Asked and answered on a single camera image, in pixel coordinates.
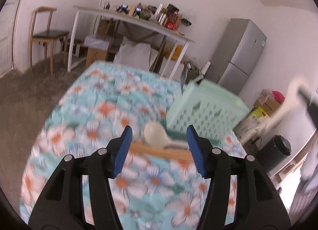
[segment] red package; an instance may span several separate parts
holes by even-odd
[[[280,104],[285,101],[285,96],[281,92],[278,91],[272,91],[274,98],[276,101],[278,101]]]

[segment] door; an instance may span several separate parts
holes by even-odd
[[[248,75],[246,75],[232,63],[229,63],[218,84],[223,88],[231,91],[232,93],[238,95],[245,85],[247,79]]]
[[[13,67],[13,29],[19,1],[7,0],[0,12],[0,76]]]
[[[266,39],[257,25],[249,20],[242,40],[230,62],[250,75],[260,59]]]

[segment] white table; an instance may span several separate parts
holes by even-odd
[[[102,15],[105,18],[109,18],[109,19],[114,19],[114,20],[118,20],[118,21],[122,21],[122,22],[126,22],[126,23],[130,23],[130,24],[134,24],[134,25],[138,25],[141,27],[144,27],[146,29],[152,30],[154,32],[157,32],[159,34],[165,35],[171,39],[176,40],[176,43],[171,51],[171,54],[166,62],[166,65],[162,71],[162,75],[163,73],[166,71],[166,68],[168,67],[168,64],[172,58],[173,53],[175,52],[175,49],[177,48],[178,45],[183,45],[183,49],[180,53],[180,56],[169,76],[169,80],[171,80],[179,66],[179,64],[181,63],[181,60],[185,54],[185,52],[187,51],[187,48],[189,46],[189,43],[194,43],[193,40],[190,40],[180,34],[178,34],[178,32],[172,31],[168,28],[165,28],[164,26],[158,25],[157,23],[151,22],[151,21],[147,21],[144,19],[137,19],[131,16],[125,16],[122,15],[120,13],[117,12],[112,12],[109,10],[103,10],[103,9],[95,9],[95,8],[86,8],[86,7],[80,7],[80,6],[74,6],[74,8],[77,9],[77,13],[75,16],[75,21],[74,21],[74,26],[73,26],[73,30],[72,30],[72,35],[71,35],[71,43],[70,46],[74,45],[74,40],[75,40],[75,33],[76,33],[76,29],[77,29],[77,25],[78,25],[78,18],[79,18],[79,14],[80,13],[86,13],[86,14],[94,14],[94,15]],[[86,58],[80,59],[79,61],[75,62],[74,64],[72,64],[72,51],[69,51],[68,54],[68,64],[67,64],[67,71],[70,72],[71,69],[73,69],[74,67],[76,67],[79,63],[81,63],[82,61],[84,61]]]

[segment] floral tablecloth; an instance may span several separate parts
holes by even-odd
[[[143,142],[148,121],[163,121],[180,84],[139,69],[95,62],[67,91],[32,147],[21,186],[20,215],[27,223],[44,185],[66,154],[91,155],[118,137],[126,125]],[[233,133],[219,147],[230,155],[245,151]],[[124,229],[195,229],[209,180],[193,163],[128,153],[122,173],[110,180]],[[232,177],[226,223],[234,218],[236,178]],[[86,221],[93,224],[88,178],[83,177]]]

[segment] light green plastic basket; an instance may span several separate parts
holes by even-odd
[[[201,137],[222,139],[249,112],[236,95],[208,80],[190,82],[167,113],[167,129],[186,132],[193,125]]]

